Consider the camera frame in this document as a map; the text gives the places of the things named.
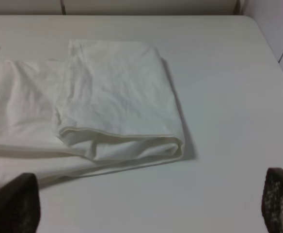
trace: white table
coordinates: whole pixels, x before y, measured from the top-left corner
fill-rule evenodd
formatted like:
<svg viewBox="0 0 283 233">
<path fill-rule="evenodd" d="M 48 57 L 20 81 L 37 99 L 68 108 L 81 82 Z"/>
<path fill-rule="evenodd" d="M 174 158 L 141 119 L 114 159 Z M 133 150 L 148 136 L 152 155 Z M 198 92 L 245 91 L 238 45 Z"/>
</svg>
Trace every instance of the white table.
<svg viewBox="0 0 283 233">
<path fill-rule="evenodd" d="M 159 49 L 187 160 L 44 187 L 39 233 L 267 232 L 261 195 L 267 168 L 283 168 L 283 72 L 253 20 L 0 16 L 0 58 L 64 60 L 71 38 Z"/>
</svg>

